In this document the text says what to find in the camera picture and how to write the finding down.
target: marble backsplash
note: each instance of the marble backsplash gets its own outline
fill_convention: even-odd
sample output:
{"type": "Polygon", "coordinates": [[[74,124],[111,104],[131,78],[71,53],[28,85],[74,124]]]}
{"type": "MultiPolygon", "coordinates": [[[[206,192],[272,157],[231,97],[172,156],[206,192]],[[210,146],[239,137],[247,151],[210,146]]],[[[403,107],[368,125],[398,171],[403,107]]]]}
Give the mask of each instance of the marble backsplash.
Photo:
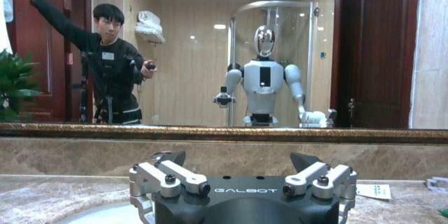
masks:
{"type": "Polygon", "coordinates": [[[0,174],[128,176],[160,151],[187,151],[184,166],[206,175],[291,175],[290,153],[354,167],[360,179],[448,177],[448,145],[244,143],[0,138],[0,174]]]}

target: green leaves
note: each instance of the green leaves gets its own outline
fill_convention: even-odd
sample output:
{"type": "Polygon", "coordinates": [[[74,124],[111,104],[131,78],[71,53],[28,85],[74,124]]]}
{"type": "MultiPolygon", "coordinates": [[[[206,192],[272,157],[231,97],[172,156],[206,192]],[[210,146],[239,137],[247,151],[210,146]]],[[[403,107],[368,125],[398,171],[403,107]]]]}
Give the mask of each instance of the green leaves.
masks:
{"type": "Polygon", "coordinates": [[[31,80],[32,55],[26,60],[12,56],[4,50],[0,52],[0,121],[19,121],[20,101],[30,101],[39,95],[38,83],[31,80]]]}
{"type": "Polygon", "coordinates": [[[448,218],[448,208],[447,209],[440,209],[439,213],[448,218]]]}

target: shower enclosure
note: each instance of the shower enclosure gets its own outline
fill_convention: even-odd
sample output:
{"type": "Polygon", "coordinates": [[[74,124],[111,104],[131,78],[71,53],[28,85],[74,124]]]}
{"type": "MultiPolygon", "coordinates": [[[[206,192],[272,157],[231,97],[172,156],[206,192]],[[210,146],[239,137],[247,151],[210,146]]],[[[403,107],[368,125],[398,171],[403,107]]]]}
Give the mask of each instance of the shower enclosure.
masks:
{"type": "MultiPolygon", "coordinates": [[[[276,42],[271,59],[284,67],[295,64],[302,70],[303,90],[311,88],[312,41],[315,13],[312,2],[258,1],[242,6],[231,17],[228,34],[228,64],[247,64],[256,58],[254,35],[262,25],[275,31],[276,42]]],[[[248,114],[246,93],[235,88],[236,103],[228,109],[228,126],[246,126],[243,118],[248,114]]],[[[299,126],[299,111],[286,84],[276,97],[275,126],[299,126]]]]}

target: gold mirror trim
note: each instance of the gold mirror trim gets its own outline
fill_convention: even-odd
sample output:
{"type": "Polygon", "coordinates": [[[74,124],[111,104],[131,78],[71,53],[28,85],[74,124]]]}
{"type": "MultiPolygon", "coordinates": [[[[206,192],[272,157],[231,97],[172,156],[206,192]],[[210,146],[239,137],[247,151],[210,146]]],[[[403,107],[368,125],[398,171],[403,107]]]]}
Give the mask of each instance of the gold mirror trim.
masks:
{"type": "Polygon", "coordinates": [[[298,129],[256,127],[0,123],[0,136],[244,142],[448,144],[447,130],[298,129]]]}

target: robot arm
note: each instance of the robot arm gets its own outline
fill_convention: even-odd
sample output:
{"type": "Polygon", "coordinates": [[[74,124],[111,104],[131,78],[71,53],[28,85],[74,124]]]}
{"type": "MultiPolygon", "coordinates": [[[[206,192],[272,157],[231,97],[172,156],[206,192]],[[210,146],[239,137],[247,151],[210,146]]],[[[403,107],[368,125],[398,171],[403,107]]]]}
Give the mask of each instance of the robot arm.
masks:
{"type": "Polygon", "coordinates": [[[336,110],[328,110],[330,116],[320,111],[307,112],[304,108],[304,92],[302,88],[302,71],[294,64],[286,67],[286,82],[288,84],[294,100],[299,107],[300,125],[304,127],[332,127],[336,110]]]}
{"type": "Polygon", "coordinates": [[[306,113],[306,96],[302,88],[302,71],[299,67],[294,64],[290,64],[286,67],[286,82],[291,90],[294,101],[296,102],[296,105],[299,107],[299,118],[302,119],[306,113]]]}
{"type": "Polygon", "coordinates": [[[227,93],[232,94],[235,90],[235,86],[239,84],[240,80],[243,78],[243,72],[240,69],[232,69],[226,74],[226,87],[227,87],[227,93]]]}
{"type": "Polygon", "coordinates": [[[240,69],[231,69],[226,74],[226,86],[222,87],[222,92],[215,96],[214,102],[219,104],[222,108],[226,108],[234,98],[235,86],[239,84],[243,78],[243,72],[240,69]]]}

